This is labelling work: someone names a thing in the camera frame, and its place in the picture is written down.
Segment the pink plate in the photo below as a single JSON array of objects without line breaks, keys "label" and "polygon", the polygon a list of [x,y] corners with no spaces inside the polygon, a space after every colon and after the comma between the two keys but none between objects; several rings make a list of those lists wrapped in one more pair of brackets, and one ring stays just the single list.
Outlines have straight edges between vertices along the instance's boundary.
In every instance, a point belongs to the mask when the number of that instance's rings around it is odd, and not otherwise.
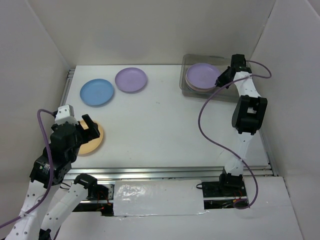
[{"label": "pink plate", "polygon": [[212,93],[214,90],[215,90],[215,86],[214,87],[211,87],[211,88],[197,88],[197,87],[194,87],[194,86],[187,86],[188,89],[190,89],[190,91],[193,91],[193,92],[196,92],[196,93],[200,93],[200,94],[207,94],[207,93]]}]

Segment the blue plate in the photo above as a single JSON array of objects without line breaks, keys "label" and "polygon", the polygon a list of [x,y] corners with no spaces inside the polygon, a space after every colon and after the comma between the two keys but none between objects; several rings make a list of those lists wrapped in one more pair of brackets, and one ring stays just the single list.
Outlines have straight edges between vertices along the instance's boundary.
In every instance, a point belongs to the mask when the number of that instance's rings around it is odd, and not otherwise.
[{"label": "blue plate", "polygon": [[105,79],[97,78],[86,82],[80,89],[81,100],[90,107],[108,103],[114,95],[114,86]]}]

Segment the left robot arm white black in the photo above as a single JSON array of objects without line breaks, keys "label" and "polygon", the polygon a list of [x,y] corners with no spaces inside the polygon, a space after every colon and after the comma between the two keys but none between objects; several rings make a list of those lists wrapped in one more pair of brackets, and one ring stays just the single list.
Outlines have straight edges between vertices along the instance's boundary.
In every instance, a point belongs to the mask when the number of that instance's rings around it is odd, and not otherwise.
[{"label": "left robot arm white black", "polygon": [[63,222],[83,200],[92,200],[99,193],[98,180],[79,174],[63,198],[50,209],[50,204],[76,160],[80,146],[100,137],[97,123],[82,115],[87,125],[65,120],[52,125],[52,134],[45,136],[45,149],[34,162],[30,182],[18,217],[1,225],[12,224],[7,240],[55,240]]}]

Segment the purple plate front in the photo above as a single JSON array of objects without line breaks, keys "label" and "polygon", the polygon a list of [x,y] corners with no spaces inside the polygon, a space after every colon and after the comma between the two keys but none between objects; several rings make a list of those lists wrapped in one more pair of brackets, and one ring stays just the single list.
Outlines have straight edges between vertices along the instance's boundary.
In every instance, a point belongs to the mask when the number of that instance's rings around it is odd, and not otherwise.
[{"label": "purple plate front", "polygon": [[216,80],[221,75],[220,70],[208,63],[196,63],[186,71],[187,84],[198,90],[210,90],[216,87]]}]

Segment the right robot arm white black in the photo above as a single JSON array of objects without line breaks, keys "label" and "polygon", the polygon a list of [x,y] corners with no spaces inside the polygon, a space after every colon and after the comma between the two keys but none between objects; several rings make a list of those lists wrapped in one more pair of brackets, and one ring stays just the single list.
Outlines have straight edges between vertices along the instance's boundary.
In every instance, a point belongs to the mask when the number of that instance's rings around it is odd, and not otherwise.
[{"label": "right robot arm white black", "polygon": [[237,132],[238,147],[223,167],[217,184],[223,196],[238,192],[243,185],[244,163],[249,143],[261,128],[268,100],[257,92],[253,82],[252,70],[243,54],[234,54],[230,66],[217,78],[216,86],[221,88],[231,82],[237,89],[239,99],[232,115],[231,125]]}]

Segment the orange plate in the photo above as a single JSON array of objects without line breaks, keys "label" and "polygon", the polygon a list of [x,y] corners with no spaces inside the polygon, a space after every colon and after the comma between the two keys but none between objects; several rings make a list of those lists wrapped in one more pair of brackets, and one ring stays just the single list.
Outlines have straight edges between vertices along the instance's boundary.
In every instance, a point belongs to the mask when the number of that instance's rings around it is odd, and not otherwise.
[{"label": "orange plate", "polygon": [[98,131],[100,133],[100,136],[98,138],[90,140],[88,143],[82,144],[79,151],[78,151],[78,155],[80,155],[80,156],[84,156],[84,155],[88,155],[88,154],[93,153],[95,150],[97,150],[100,147],[100,145],[103,142],[104,130],[103,130],[102,126],[97,121],[94,121],[94,123],[96,123],[98,126]]}]

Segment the cream plate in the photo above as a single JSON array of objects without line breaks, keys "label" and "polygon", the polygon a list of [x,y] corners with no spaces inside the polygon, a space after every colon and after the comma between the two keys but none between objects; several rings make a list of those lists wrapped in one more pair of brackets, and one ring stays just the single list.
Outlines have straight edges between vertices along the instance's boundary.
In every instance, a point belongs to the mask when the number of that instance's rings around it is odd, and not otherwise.
[{"label": "cream plate", "polygon": [[186,84],[191,90],[196,91],[196,92],[200,92],[200,93],[208,93],[210,91],[213,91],[216,88],[216,85],[214,85],[213,87],[210,87],[210,88],[199,88],[199,87],[192,85],[188,80],[186,80]]}]

